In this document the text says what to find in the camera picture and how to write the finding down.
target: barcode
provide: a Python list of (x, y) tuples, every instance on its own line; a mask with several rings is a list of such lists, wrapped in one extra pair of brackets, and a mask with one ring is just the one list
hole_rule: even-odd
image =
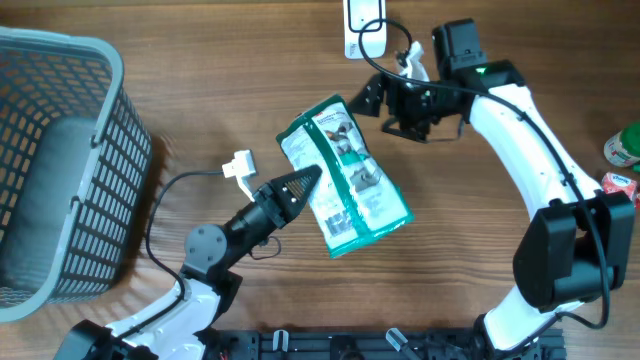
[(335, 214), (324, 222), (327, 224), (327, 228), (329, 229), (331, 236), (338, 236), (353, 229), (353, 226), (351, 226), (351, 219), (349, 219), (349, 215), (347, 215), (346, 211)]

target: tabletop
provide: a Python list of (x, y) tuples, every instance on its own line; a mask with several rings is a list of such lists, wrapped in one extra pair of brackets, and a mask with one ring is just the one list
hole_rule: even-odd
[[(638, 119), (638, 2), (389, 1), (426, 50), (430, 32), (472, 17), (489, 59), (511, 60), (538, 110), (585, 171), (613, 169), (605, 141)], [(131, 238), (124, 278), (90, 303), (49, 305), (0, 325), (0, 359), (51, 358), (82, 319), (107, 324), (142, 309), (172, 285), (140, 247), (162, 184), (187, 170), (220, 169), (251, 149), (253, 186), (291, 171), (275, 136), (293, 118), (338, 93), (353, 97), (375, 71), (344, 57), (339, 1), (0, 9), (0, 25), (102, 38), (123, 57), (124, 86), (153, 135), (154, 160)], [(405, 47), (389, 30), (387, 54)], [(391, 66), (389, 55), (381, 60)], [(400, 187), (415, 221), (373, 246), (329, 259), (309, 209), (277, 235), (282, 254), (242, 259), (244, 277), (218, 329), (386, 330), (470, 326), (513, 285), (512, 258), (529, 220), (498, 157), (467, 127), (452, 143), (419, 144), (380, 132), (384, 118), (356, 116), (373, 157)], [(445, 119), (434, 136), (455, 131)], [(199, 224), (226, 222), (248, 199), (232, 179), (193, 178), (165, 196), (151, 246), (179, 269), (183, 241)], [(624, 286), (612, 293), (609, 325), (564, 321), (570, 359), (632, 359), (640, 351), (640, 244), (634, 236)], [(260, 250), (266, 254), (271, 249)], [(596, 320), (599, 302), (579, 313)]]

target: green package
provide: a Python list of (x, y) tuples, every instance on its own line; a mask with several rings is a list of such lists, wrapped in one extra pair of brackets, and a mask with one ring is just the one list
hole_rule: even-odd
[(369, 154), (340, 96), (298, 116), (276, 141), (295, 170), (322, 168), (309, 204), (331, 258), (373, 244), (413, 221), (400, 190)]

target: white plastic part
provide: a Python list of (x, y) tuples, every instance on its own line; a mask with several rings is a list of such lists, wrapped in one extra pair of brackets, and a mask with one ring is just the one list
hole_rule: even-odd
[[(386, 0), (342, 0), (344, 8), (344, 55), (347, 59), (362, 59), (358, 36), (364, 25), (386, 17)], [(387, 24), (371, 24), (362, 35), (362, 45), (370, 58), (384, 54), (387, 47)]]
[(256, 166), (253, 163), (251, 150), (240, 150), (233, 153), (233, 160), (231, 160), (230, 163), (222, 165), (222, 172), (224, 172), (224, 177), (226, 178), (235, 176), (242, 192), (244, 192), (251, 201), (254, 201), (248, 181), (249, 177), (256, 174)]
[[(207, 328), (218, 310), (220, 296), (197, 280), (185, 280), (186, 296), (180, 304), (160, 319), (144, 327), (140, 332), (124, 339), (131, 346), (146, 346), (163, 360), (201, 360), (205, 345), (193, 334)], [(131, 327), (150, 318), (171, 304), (180, 294), (180, 286), (173, 288), (160, 299), (137, 314), (107, 325), (118, 336)]]
[[(585, 199), (595, 197), (600, 185), (585, 174), (553, 135), (538, 113), (529, 89), (512, 84), (493, 88), (490, 92), (525, 111), (573, 174), (582, 196)], [(530, 219), (538, 209), (548, 207), (553, 199), (564, 203), (577, 201), (571, 188), (562, 185), (564, 176), (546, 145), (513, 111), (493, 100), (477, 97), (471, 107), (470, 122), (489, 142), (509, 172), (527, 206)], [(573, 311), (580, 305), (582, 303), (576, 301), (560, 305), (552, 312), (540, 313), (514, 286), (500, 305), (487, 313), (484, 324), (493, 346), (499, 350), (510, 350), (548, 323), (555, 312)]]
[[(424, 65), (420, 62), (420, 58), (424, 55), (424, 49), (419, 42), (414, 41), (407, 54), (407, 66), (402, 66), (396, 61), (396, 68), (398, 69), (398, 75), (407, 77), (409, 79), (416, 79), (421, 81), (429, 81), (429, 75), (425, 70)], [(414, 85), (407, 83), (407, 87), (412, 88)]]

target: wood grain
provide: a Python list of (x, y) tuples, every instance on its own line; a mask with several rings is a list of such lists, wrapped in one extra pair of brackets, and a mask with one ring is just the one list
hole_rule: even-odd
[[(392, 1), (428, 49), (431, 28), (473, 17), (491, 59), (524, 74), (538, 108), (569, 153), (596, 178), (613, 170), (602, 155), (612, 134), (638, 119), (638, 2)], [(105, 39), (121, 53), (125, 87), (154, 134), (154, 168), (132, 242), (158, 186), (193, 169), (216, 169), (235, 150), (254, 151), (254, 185), (289, 172), (275, 142), (294, 116), (338, 92), (355, 95), (374, 71), (343, 55), (342, 4), (237, 4), (5, 9), (0, 24)], [(388, 53), (405, 46), (389, 34)], [(391, 65), (390, 59), (382, 63)], [(383, 119), (358, 117), (377, 161), (401, 187), (416, 220), (374, 246), (329, 260), (311, 212), (278, 236), (283, 254), (235, 271), (243, 286), (220, 329), (468, 326), (513, 283), (511, 259), (528, 217), (508, 174), (471, 128), (457, 143), (420, 145), (379, 132)], [(455, 131), (444, 121), (434, 136)], [(247, 202), (231, 180), (187, 179), (165, 197), (152, 248), (178, 269), (183, 240), (201, 223), (224, 223)], [(171, 286), (142, 249), (118, 286), (86, 304), (46, 306), (0, 325), (0, 359), (51, 358), (64, 334), (88, 318), (106, 324), (140, 310)], [(640, 244), (613, 294), (603, 331), (570, 321), (571, 359), (633, 359), (640, 350)], [(595, 319), (599, 304), (581, 314)]]

